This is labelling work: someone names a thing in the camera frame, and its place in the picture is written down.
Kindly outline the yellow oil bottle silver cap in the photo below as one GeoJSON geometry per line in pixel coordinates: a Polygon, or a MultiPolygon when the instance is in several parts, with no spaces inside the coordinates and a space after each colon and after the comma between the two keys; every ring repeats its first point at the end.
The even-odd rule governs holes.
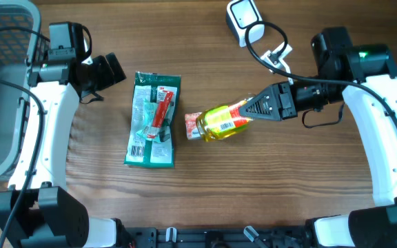
{"type": "Polygon", "coordinates": [[[247,94],[199,114],[195,122],[202,139],[219,141],[244,131],[254,119],[241,116],[240,108],[254,97],[255,94],[247,94]]]}

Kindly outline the red sachet stick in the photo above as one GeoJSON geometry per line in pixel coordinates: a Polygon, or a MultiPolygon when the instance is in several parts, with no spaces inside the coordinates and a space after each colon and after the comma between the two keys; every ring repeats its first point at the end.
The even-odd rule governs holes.
{"type": "Polygon", "coordinates": [[[147,138],[149,139],[154,139],[159,133],[174,93],[168,90],[161,90],[158,96],[161,97],[161,100],[157,105],[152,124],[147,133],[147,138]]]}

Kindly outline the orange Kleenex tissue pack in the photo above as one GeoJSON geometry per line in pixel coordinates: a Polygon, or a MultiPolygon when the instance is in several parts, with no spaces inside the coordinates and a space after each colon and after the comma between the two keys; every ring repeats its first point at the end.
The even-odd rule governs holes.
{"type": "Polygon", "coordinates": [[[196,124],[196,120],[200,115],[200,112],[185,114],[186,136],[188,140],[194,140],[201,137],[196,124]]]}

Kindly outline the green white gloves packet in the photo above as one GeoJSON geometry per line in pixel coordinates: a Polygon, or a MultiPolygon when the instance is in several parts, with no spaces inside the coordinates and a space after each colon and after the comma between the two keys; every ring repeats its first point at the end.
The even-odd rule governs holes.
{"type": "Polygon", "coordinates": [[[124,163],[146,168],[171,168],[174,166],[172,121],[177,112],[181,77],[179,75],[136,72],[132,98],[130,136],[124,163]],[[174,93],[159,132],[159,142],[147,141],[137,132],[143,126],[144,101],[159,103],[158,93],[168,90],[174,93]]]}

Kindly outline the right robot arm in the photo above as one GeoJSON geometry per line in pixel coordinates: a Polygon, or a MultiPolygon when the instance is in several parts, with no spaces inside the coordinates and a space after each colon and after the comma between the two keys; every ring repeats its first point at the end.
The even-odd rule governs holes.
{"type": "Polygon", "coordinates": [[[348,107],[371,171],[374,206],[275,227],[270,247],[397,247],[397,67],[384,44],[354,45],[344,27],[312,39],[318,74],[292,74],[283,61],[287,44],[257,61],[285,77],[244,105],[242,116],[284,121],[330,103],[348,107]]]}

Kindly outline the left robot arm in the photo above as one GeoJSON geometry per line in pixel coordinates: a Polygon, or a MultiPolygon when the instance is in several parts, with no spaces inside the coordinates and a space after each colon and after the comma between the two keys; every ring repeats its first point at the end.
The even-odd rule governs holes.
{"type": "Polygon", "coordinates": [[[43,58],[28,66],[30,111],[19,162],[0,192],[1,242],[13,247],[134,247],[117,218],[95,218],[66,189],[65,160],[74,114],[84,96],[125,79],[114,54],[92,56],[80,23],[52,23],[43,58]]]}

